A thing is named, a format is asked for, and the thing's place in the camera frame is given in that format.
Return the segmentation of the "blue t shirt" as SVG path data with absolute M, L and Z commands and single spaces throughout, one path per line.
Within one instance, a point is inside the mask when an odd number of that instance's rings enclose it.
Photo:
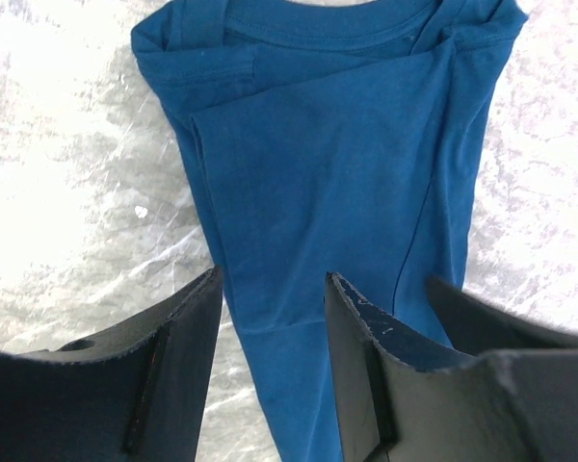
M 338 461 L 325 279 L 426 337 L 460 285 L 513 1 L 171 1 L 131 33 L 284 461 Z

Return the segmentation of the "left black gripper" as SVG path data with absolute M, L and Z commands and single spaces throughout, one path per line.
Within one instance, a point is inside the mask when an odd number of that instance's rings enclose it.
M 578 461 L 578 335 L 425 283 L 451 345 L 414 331 L 337 273 L 326 281 L 347 461 Z

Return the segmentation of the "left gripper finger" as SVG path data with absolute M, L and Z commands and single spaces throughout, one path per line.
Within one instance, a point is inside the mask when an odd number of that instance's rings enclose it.
M 56 350 L 0 351 L 0 461 L 192 461 L 223 304 L 212 268 Z

